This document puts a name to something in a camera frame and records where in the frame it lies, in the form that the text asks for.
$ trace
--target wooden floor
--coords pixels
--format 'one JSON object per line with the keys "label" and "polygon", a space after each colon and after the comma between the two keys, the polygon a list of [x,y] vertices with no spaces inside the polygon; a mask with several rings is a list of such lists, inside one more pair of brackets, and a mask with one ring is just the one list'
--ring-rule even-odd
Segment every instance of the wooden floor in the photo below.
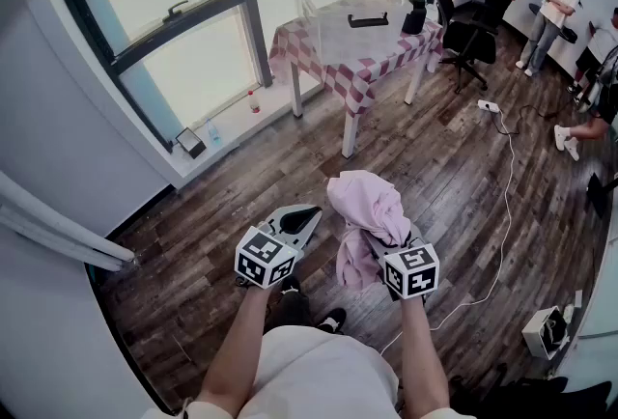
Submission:
{"label": "wooden floor", "polygon": [[[239,306],[236,244],[280,206],[323,208],[308,256],[296,269],[316,317],[343,306],[349,315],[345,333],[378,350],[400,331],[398,305],[385,287],[352,293],[337,285],[335,255],[344,222],[327,201],[326,183],[342,170],[366,169],[393,182],[407,216],[434,244],[441,283],[427,304],[432,325],[459,303],[488,293],[508,223],[503,191],[511,152],[508,138],[476,101],[497,102],[514,130],[523,105],[546,113],[567,98],[566,78],[550,65],[532,80],[514,69],[521,43],[500,30],[497,62],[479,64],[489,79],[486,94],[465,75],[462,94],[454,95],[455,71],[440,67],[407,106],[411,68],[396,71],[375,90],[378,102],[361,120],[348,160],[340,153],[341,105],[319,94],[302,119],[288,115],[266,128],[121,236],[121,244],[136,251],[138,265],[112,275],[101,289],[128,349],[169,406],[195,396]],[[461,375],[481,391],[500,362],[508,365],[508,379],[540,377],[549,369],[529,356],[521,329],[537,309],[573,301],[577,289],[587,303],[607,234],[608,221],[587,204],[585,187],[593,172],[604,182],[613,173],[609,139],[580,145],[575,163],[555,149],[552,137],[558,122],[583,122],[571,106],[558,120],[546,121],[530,108],[523,117],[521,134],[513,138],[513,226],[499,281],[486,303],[460,310],[434,333],[448,376]],[[399,344],[385,354],[398,373]]]}

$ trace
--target pipe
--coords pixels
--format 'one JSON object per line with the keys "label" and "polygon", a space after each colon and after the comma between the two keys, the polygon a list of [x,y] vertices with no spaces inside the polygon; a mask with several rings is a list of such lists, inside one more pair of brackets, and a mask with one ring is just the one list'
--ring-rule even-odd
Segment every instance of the pipe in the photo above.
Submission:
{"label": "pipe", "polygon": [[4,173],[0,172],[0,196],[4,196],[15,206],[34,216],[54,231],[86,244],[93,249],[109,254],[123,261],[130,261],[134,255],[128,249],[98,236],[81,225],[69,220],[43,201],[37,199],[27,190],[17,185]]}
{"label": "pipe", "polygon": [[108,271],[118,271],[122,267],[122,263],[116,258],[58,237],[4,205],[0,206],[0,224],[6,225],[18,234],[74,260],[98,266]]}

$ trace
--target black shorts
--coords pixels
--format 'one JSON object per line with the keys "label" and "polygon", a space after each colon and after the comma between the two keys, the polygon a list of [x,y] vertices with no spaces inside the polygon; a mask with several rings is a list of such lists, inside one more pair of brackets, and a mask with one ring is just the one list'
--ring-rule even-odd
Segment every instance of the black shorts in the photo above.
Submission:
{"label": "black shorts", "polygon": [[597,60],[597,57],[592,54],[590,48],[588,47],[586,47],[586,49],[581,52],[581,55],[577,59],[576,64],[577,68],[588,76],[589,81],[590,78],[595,75],[595,73],[597,72],[597,70],[599,70],[599,67],[601,66],[601,62]]}
{"label": "black shorts", "polygon": [[611,88],[603,86],[601,96],[599,97],[599,106],[597,106],[599,117],[611,125],[618,114],[618,84],[614,84]]}

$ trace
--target black shoe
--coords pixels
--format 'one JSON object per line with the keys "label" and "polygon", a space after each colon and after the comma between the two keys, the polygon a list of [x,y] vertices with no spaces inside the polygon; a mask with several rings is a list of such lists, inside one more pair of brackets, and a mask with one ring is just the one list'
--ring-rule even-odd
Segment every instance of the black shoe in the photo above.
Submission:
{"label": "black shoe", "polygon": [[330,311],[316,327],[328,333],[339,333],[346,322],[346,310],[338,307]]}
{"label": "black shoe", "polygon": [[300,282],[298,282],[298,279],[293,275],[287,276],[283,279],[283,282],[281,282],[281,293],[286,293],[287,291],[301,293]]}

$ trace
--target office chair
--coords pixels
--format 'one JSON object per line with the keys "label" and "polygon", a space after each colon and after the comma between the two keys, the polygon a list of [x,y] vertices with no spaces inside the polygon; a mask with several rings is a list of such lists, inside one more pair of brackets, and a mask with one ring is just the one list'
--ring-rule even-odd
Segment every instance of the office chair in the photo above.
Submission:
{"label": "office chair", "polygon": [[470,19],[454,19],[455,5],[453,0],[437,0],[439,22],[446,30],[442,38],[442,45],[457,53],[455,57],[443,59],[441,64],[452,64],[457,67],[458,95],[462,90],[462,70],[472,74],[483,83],[483,91],[487,91],[487,80],[471,66],[474,60],[480,60],[486,64],[495,62],[495,35],[498,34],[494,27],[483,22],[483,19],[493,13],[493,9],[487,4],[473,2],[477,7],[477,13]]}

